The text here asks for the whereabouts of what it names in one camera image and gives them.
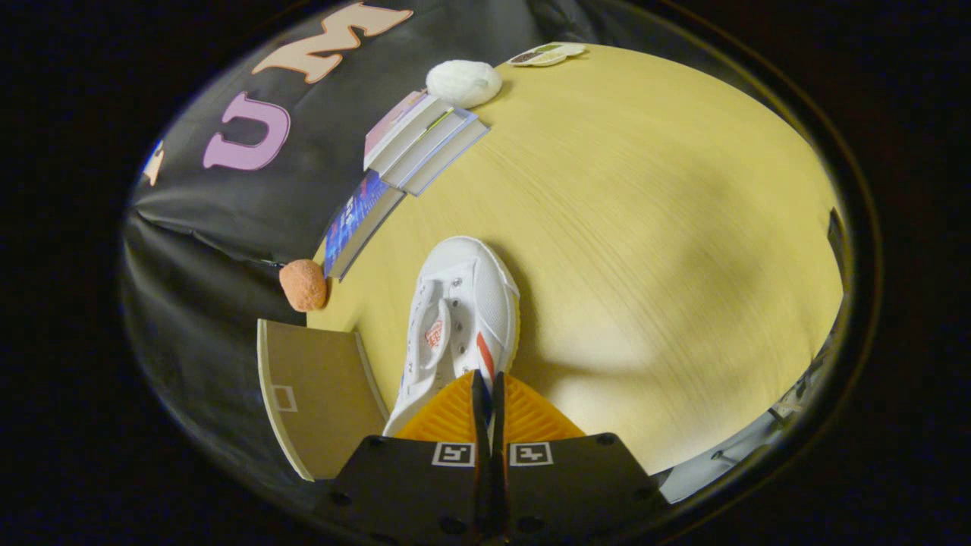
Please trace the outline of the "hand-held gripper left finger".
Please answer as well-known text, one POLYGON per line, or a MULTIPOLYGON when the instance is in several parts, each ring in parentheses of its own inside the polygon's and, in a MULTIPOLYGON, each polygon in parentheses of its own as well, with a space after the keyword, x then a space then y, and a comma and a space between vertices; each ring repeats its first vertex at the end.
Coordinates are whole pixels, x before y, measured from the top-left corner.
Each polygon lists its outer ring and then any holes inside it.
POLYGON ((340 539, 372 545, 479 545, 489 530, 492 449, 479 371, 465 395, 469 441, 369 435, 325 488, 315 515, 340 539))

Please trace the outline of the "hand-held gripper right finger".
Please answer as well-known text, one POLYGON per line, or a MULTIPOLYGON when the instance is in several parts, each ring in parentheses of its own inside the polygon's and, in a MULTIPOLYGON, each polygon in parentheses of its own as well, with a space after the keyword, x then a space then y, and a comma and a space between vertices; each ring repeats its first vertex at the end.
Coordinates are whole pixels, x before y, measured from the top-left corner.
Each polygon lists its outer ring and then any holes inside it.
POLYGON ((616 433, 583 433, 506 374, 492 402, 489 518, 500 544, 604 545, 668 509, 616 433))

